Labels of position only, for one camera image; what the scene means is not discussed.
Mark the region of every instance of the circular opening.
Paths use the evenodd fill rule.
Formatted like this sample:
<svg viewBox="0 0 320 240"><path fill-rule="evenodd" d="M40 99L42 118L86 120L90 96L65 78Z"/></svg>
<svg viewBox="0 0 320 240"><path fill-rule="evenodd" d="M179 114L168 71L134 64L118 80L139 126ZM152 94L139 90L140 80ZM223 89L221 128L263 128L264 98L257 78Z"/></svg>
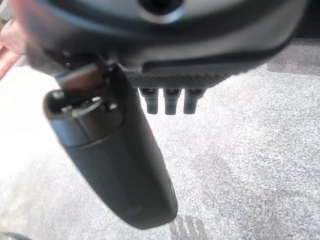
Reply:
<svg viewBox="0 0 320 240"><path fill-rule="evenodd" d="M150 14L163 16L177 10L183 0L138 0L140 5Z"/></svg>

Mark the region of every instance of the white floor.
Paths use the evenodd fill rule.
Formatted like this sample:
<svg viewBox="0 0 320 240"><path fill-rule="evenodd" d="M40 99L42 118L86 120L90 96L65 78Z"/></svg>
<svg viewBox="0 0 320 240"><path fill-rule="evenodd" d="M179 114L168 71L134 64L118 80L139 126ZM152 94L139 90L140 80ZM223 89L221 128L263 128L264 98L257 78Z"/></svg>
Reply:
<svg viewBox="0 0 320 240"><path fill-rule="evenodd" d="M209 89L196 115L182 114L182 95L177 115L166 116L160 98L159 114L147 118L179 212L145 231L118 219L59 146L42 113L55 81L12 70L0 81L0 232L33 240L320 239L320 76L281 64Z"/></svg>

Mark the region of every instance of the textured plastic surface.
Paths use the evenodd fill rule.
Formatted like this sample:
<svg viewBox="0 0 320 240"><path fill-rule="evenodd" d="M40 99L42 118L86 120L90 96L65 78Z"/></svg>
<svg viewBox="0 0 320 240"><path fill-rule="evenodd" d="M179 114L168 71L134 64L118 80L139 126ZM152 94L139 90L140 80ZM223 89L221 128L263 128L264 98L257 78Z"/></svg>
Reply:
<svg viewBox="0 0 320 240"><path fill-rule="evenodd" d="M114 121L122 124L114 124L113 131L105 131L107 135L104 138L86 145L64 148L87 182L114 213L136 228L154 228L176 217L177 200L162 154L141 109L138 92L129 88L124 103L123 123L122 118L115 118ZM46 115L53 128L57 129L55 123L59 121L59 114L53 117L54 112L49 114L50 107L46 105L47 102ZM97 107L93 109L95 114L85 115L93 119L86 121L100 126L103 124L102 112L97 112ZM69 122L67 127L71 130L69 120L73 121L74 117L72 114L67 116L69 118L61 116L60 122ZM97 128L92 124L91 128L81 126L86 129L87 135Z"/></svg>

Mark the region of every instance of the black plastic part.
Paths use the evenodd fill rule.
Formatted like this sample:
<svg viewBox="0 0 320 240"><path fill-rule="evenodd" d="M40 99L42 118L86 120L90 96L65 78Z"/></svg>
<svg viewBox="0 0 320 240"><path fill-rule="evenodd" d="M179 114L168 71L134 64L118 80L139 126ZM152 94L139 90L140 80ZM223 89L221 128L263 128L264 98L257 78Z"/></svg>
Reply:
<svg viewBox="0 0 320 240"><path fill-rule="evenodd" d="M175 115L177 111L177 102L181 94L181 89L163 89L165 99L165 114Z"/></svg>
<svg viewBox="0 0 320 240"><path fill-rule="evenodd" d="M145 99L148 114L157 114L159 90L157 88L142 88L140 92Z"/></svg>
<svg viewBox="0 0 320 240"><path fill-rule="evenodd" d="M123 80L118 76L117 84ZM53 123L58 121L70 121L69 130L72 125L79 126L72 114L52 112L52 100L48 99L44 107L54 129ZM161 226L172 221L178 211L162 154L141 109L138 91L129 87L124 95L115 99L123 122L115 118L110 127L112 131L104 131L104 138L82 146L65 145L64 148L98 196L121 219L138 229ZM100 129L103 122L100 107L89 107L85 111L83 116L87 123L97 123L96 128ZM86 134L95 136L93 126L80 125Z"/></svg>
<svg viewBox="0 0 320 240"><path fill-rule="evenodd" d="M139 4L154 15L167 15L178 9L183 0L138 0Z"/></svg>
<svg viewBox="0 0 320 240"><path fill-rule="evenodd" d="M183 112L185 114L195 114L197 108L197 102L205 94L204 89L186 89L184 91L184 107Z"/></svg>
<svg viewBox="0 0 320 240"><path fill-rule="evenodd" d="M207 73L222 62L217 57L224 58L227 70L217 65L216 73L233 72L235 63L251 56L261 55L264 62L265 53L274 55L293 36L309 0L197 2L185 1L181 18L164 25L145 21L135 9L141 7L136 0L11 4L30 42L55 52L102 53L127 73L151 76L174 75L183 67L185 74ZM238 70L256 65L254 57Z"/></svg>

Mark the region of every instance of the cylindrical handle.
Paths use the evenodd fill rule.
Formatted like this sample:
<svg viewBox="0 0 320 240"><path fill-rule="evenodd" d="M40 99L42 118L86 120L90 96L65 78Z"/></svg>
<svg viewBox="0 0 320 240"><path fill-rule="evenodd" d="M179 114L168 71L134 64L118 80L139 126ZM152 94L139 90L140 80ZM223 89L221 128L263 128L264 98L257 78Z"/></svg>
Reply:
<svg viewBox="0 0 320 240"><path fill-rule="evenodd" d="M106 103L99 100L72 114L66 109L57 111L54 101L57 101L57 92L49 93L44 103L51 125L60 141L64 139L61 134L65 135L61 132L70 134L72 130L79 131L73 138L84 136L78 143L85 143L87 137L88 142L84 145L70 146L72 142L77 143L71 140L64 148L111 210L139 229L157 227L176 217L178 207L174 189L137 91L130 88L123 102L113 103L118 110L102 111L106 109ZM110 127L104 126L102 133L95 133L98 126L103 125L102 120L107 125L113 118Z"/></svg>

